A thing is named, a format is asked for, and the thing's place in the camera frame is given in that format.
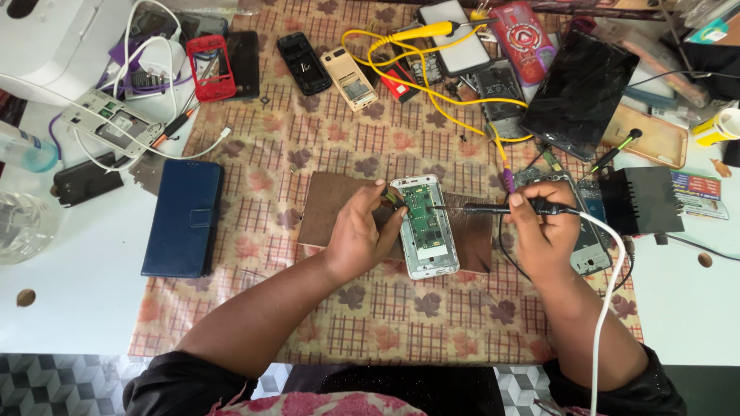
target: black sleeve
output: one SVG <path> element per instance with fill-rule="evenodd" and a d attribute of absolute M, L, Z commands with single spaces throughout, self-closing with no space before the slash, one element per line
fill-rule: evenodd
<path fill-rule="evenodd" d="M 608 416 L 686 415 L 686 403 L 663 372 L 658 355 L 645 345 L 640 345 L 649 360 L 645 372 L 626 386 L 611 392 L 600 392 L 596 410 Z M 557 359 L 548 361 L 543 367 L 550 378 L 550 394 L 558 405 L 583 409 L 591 406 L 591 389 L 567 379 L 560 372 Z"/>
<path fill-rule="evenodd" d="M 124 389 L 127 416 L 204 416 L 223 398 L 226 404 L 244 388 L 248 400 L 257 381 L 222 369 L 184 352 L 154 358 L 149 369 Z"/>

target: white charger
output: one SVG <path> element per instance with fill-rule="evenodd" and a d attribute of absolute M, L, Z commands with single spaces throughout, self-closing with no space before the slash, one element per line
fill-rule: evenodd
<path fill-rule="evenodd" d="M 141 68 L 149 74 L 164 74 L 169 79 L 176 79 L 185 63 L 185 50 L 179 42 L 173 41 L 174 38 L 165 39 L 172 48 L 172 68 L 169 66 L 169 48 L 164 42 L 153 42 L 144 48 L 139 57 Z"/>

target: green circuit board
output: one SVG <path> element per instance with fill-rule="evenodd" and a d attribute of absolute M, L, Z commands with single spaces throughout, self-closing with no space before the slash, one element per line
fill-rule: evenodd
<path fill-rule="evenodd" d="M 443 246 L 442 227 L 429 185 L 403 188 L 403 200 L 408 205 L 408 219 L 417 250 Z"/>

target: plastic bottle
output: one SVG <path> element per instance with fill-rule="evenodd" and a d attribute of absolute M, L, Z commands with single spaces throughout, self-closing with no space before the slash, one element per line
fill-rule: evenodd
<path fill-rule="evenodd" d="M 0 190 L 0 264 L 27 260 L 49 245 L 59 222 L 35 196 Z"/>
<path fill-rule="evenodd" d="M 58 159 L 53 143 L 0 121 L 0 161 L 40 173 L 53 168 Z"/>

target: white printer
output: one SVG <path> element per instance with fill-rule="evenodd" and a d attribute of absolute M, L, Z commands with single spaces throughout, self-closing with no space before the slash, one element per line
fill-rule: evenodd
<path fill-rule="evenodd" d="M 0 1 L 0 73 L 76 100 L 103 75 L 131 6 L 131 0 Z M 31 101 L 69 104 L 8 78 L 0 78 L 0 88 Z"/>

